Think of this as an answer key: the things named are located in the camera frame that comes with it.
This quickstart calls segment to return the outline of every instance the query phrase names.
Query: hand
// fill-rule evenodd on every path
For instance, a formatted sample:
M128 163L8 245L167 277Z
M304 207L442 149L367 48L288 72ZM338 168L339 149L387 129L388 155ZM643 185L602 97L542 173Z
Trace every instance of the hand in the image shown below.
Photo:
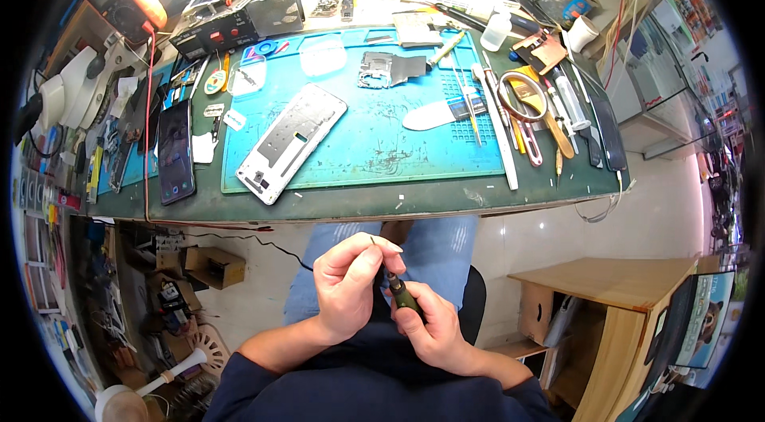
M318 320L329 345L348 340L367 324L372 315L372 282L380 264L403 273L402 251L384 237L357 233L314 262Z
M412 342L417 357L452 374L473 375L475 348L462 337L454 305L427 284L415 281L405 284L426 314L428 324L423 325L420 316L408 307L397 309L396 300L391 300L391 317L396 321L398 331Z

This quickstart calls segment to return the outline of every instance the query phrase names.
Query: dog poster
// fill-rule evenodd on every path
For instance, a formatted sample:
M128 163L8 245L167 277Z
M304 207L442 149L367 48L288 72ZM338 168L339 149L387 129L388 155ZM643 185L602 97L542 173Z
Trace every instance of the dog poster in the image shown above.
M709 364L731 302L734 274L698 276L694 306L675 365L706 368Z

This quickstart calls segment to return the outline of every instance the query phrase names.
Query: tile floor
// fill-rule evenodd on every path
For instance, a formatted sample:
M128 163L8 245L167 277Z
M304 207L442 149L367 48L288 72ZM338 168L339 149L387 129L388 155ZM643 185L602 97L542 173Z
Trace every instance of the tile floor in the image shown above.
M696 159L646 162L636 153L628 153L627 159L636 185L603 222L583 222L573 206L481 219L473 266L483 275L487 298L478 346L493 347L522 338L517 332L520 283L507 278L509 273L585 256L687 257L704 251L708 222L704 224ZM580 204L579 210L592 216L606 205L605 200L587 202ZM274 232L256 234L263 241L303 255L311 224L274 228ZM252 234L208 228L187 231L197 235L210 232L222 236ZM215 324L231 350L256 332L282 324L282 306L298 270L292 256L273 246L261 246L254 238L201 236L189 237L188 242L221 247L247 260L243 283L196 294L207 320Z

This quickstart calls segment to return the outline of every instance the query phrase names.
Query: white fan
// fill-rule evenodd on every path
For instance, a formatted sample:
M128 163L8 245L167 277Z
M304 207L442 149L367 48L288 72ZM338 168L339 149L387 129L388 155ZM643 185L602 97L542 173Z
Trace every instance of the white fan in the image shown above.
M211 324L199 324L191 339L194 341L191 355L142 388L134 391L126 385L113 385L96 394L96 422L148 421L148 409L143 397L197 364L206 372L220 377L231 353L218 331Z

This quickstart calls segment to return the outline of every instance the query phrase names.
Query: blue jeans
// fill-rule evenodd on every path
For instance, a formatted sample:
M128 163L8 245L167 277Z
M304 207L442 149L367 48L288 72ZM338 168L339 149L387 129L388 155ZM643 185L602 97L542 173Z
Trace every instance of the blue jeans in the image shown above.
M381 222L317 224L311 233L303 263L313 267L314 261L343 239L358 232L379 235L382 225ZM474 215L415 221L406 243L402 245L406 272L400 275L401 279L429 284L436 293L460 310L467 272L471 268L477 226L478 216ZM382 282L382 288L388 286L385 278ZM301 267L284 303L284 324L293 324L318 313L314 275Z

